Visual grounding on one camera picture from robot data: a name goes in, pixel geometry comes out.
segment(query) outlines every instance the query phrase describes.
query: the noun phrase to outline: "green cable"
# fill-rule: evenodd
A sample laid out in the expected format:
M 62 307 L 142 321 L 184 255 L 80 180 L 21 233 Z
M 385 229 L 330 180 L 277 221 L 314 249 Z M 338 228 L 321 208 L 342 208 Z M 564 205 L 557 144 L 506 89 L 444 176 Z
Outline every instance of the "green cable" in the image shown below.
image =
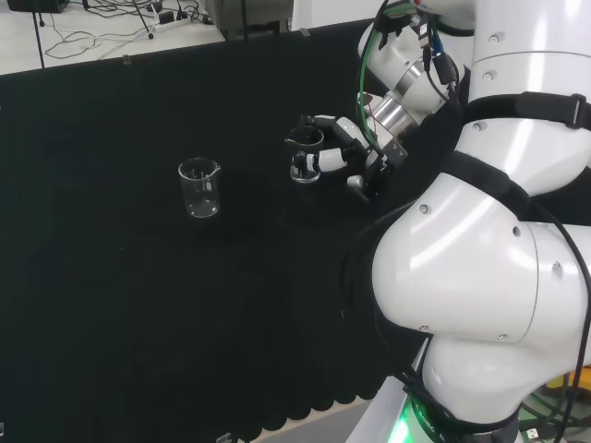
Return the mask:
M 416 11 L 416 8 L 414 5 L 408 4 L 408 5 L 398 5 L 398 6 L 389 7 L 388 9 L 385 9 L 383 13 L 386 15 L 400 15 L 400 14 L 406 14 L 411 11 L 412 12 Z M 376 142 L 376 139 L 374 138 L 373 133 L 369 130 L 368 121 L 366 118 L 366 108 L 365 108 L 365 104 L 363 103 L 363 100 L 364 100 L 363 89 L 364 89 L 364 85 L 365 85 L 366 68 L 368 66 L 369 55 L 371 54 L 371 50 L 372 50 L 373 45 L 374 45 L 377 38 L 378 38 L 378 33 L 376 32 L 376 30 L 372 30 L 371 34 L 369 35 L 368 49 L 366 50 L 366 54 L 363 57 L 363 63 L 361 65 L 361 76 L 359 76 L 359 106 L 361 108 L 361 110 L 360 110 L 361 111 L 361 122 L 363 124 L 363 127 L 361 128 L 361 130 L 366 134 L 369 142 L 374 147 L 378 147 L 378 143 Z
M 361 65 L 361 76 L 359 77 L 359 106 L 361 107 L 361 122 L 363 123 L 363 130 L 368 136 L 369 141 L 374 145 L 377 146 L 376 139 L 373 137 L 373 133 L 369 131 L 368 121 L 366 118 L 366 108 L 365 104 L 363 103 L 364 100 L 364 91 L 363 86 L 365 85 L 366 79 L 366 66 L 368 65 L 369 54 L 371 53 L 371 48 L 373 47 L 373 43 L 376 41 L 378 37 L 378 33 L 375 30 L 372 30 L 371 35 L 369 36 L 369 44 L 368 49 L 366 50 L 366 55 L 363 57 L 363 64 Z
M 384 10 L 384 14 L 392 15 L 392 14 L 406 14 L 408 12 L 416 12 L 415 5 L 408 4 L 408 5 L 398 5 L 389 7 L 388 9 Z

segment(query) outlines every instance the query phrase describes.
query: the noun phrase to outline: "robotic hand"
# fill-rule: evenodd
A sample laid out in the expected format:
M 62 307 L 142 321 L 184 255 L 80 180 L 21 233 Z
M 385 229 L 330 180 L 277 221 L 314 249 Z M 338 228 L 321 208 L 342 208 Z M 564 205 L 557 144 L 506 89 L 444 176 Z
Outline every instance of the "robotic hand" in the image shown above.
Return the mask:
M 324 149 L 327 137 L 336 138 L 341 147 Z M 354 173 L 347 179 L 348 188 L 369 202 L 378 194 L 380 179 L 392 165 L 406 158 L 406 151 L 389 134 L 382 134 L 380 142 L 386 153 L 382 157 L 371 149 L 357 125 L 348 118 L 302 115 L 297 127 L 285 138 L 285 144 L 293 152 L 292 179 L 309 184 L 316 182 L 322 173 L 346 169 Z

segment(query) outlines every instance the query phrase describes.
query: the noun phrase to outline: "black strap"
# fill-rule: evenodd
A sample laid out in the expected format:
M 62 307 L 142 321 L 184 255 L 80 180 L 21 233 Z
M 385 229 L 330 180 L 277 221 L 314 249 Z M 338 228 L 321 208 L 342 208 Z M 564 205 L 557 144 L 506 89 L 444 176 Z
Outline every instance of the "black strap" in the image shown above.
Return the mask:
M 591 131 L 591 104 L 579 94 L 570 97 L 544 92 L 492 95 L 468 103 L 464 118 L 467 123 L 489 118 L 531 118 Z
M 425 387 L 423 378 L 420 375 L 413 383 L 404 385 L 404 391 L 411 397 L 413 402 L 424 408 L 425 414 L 435 428 L 452 433 L 456 436 L 472 436 L 475 434 L 487 434 L 489 432 L 499 431 L 515 422 L 515 419 L 519 414 L 519 408 L 517 408 L 517 411 L 512 413 L 509 417 L 496 423 L 472 423 L 458 420 L 433 398 Z
M 509 175 L 468 154 L 455 150 L 443 172 L 480 189 L 505 205 L 521 220 L 529 210 L 529 195 Z

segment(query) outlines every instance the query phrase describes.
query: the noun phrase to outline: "power strip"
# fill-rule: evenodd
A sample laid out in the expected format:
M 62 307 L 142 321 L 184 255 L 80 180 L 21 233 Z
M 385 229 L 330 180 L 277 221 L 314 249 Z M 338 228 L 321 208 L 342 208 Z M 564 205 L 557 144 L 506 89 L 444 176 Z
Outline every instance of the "power strip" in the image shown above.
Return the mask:
M 184 26 L 190 22 L 191 22 L 191 17 L 181 18 L 180 20 L 177 20 L 176 19 L 176 12 L 175 12 L 175 21 L 171 21 L 170 23 L 165 23 L 163 25 L 161 25 L 161 24 L 154 25 L 154 32 L 163 32 L 165 30 L 173 30 L 174 28 L 178 28 L 179 26 Z

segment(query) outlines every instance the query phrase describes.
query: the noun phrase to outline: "table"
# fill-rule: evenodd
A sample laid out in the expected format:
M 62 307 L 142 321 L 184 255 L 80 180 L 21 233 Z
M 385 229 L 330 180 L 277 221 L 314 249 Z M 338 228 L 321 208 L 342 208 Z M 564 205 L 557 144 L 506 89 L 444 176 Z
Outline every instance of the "table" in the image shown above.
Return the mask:
M 175 0 L 164 0 L 163 6 L 175 9 L 178 6 Z M 195 5 L 192 0 L 182 0 L 183 7 Z M 61 42 L 60 36 L 53 29 L 52 18 L 49 14 L 43 14 L 45 27 L 39 27 L 42 48 L 44 51 L 50 49 L 54 44 Z M 151 25 L 152 17 L 145 18 Z M 95 35 L 112 32 L 115 34 L 128 35 L 142 28 L 142 23 L 137 16 L 121 16 L 114 18 L 102 18 L 84 10 L 82 4 L 70 3 L 61 14 L 54 14 L 55 27 L 62 30 L 66 37 L 70 32 L 67 30 L 85 30 Z M 73 36 L 75 40 L 83 35 Z M 70 58 L 57 59 L 44 55 L 45 66 L 71 65 L 81 62 L 89 62 L 102 58 L 121 57 L 123 54 L 144 54 L 164 51 L 168 49 L 206 44 L 211 42 L 223 42 L 222 34 L 215 26 L 208 26 L 194 21 L 178 28 L 160 30 L 155 33 L 154 39 L 148 39 L 148 33 L 141 30 L 133 37 L 110 38 L 118 40 L 135 41 L 123 44 L 120 42 L 103 41 L 100 47 L 89 50 L 84 54 Z M 35 29 L 30 13 L 14 12 L 8 8 L 6 0 L 0 0 L 0 74 L 26 71 L 41 68 L 39 50 L 35 38 Z M 55 48 L 50 54 L 64 57 L 81 52 L 90 42 L 86 40 L 77 43 L 70 43 Z
M 413 359 L 415 333 L 384 331 L 386 352 L 344 321 L 338 272 L 355 233 L 436 176 L 459 117 L 443 109 L 408 140 L 370 209 L 342 180 L 296 186 L 282 143 L 302 113 L 353 115 L 366 26 L 0 78 L 6 438 L 251 439 L 369 399 L 392 359 Z M 223 167 L 209 223 L 187 218 L 176 175 L 195 155 Z M 589 185 L 582 174 L 545 203 L 584 224 Z

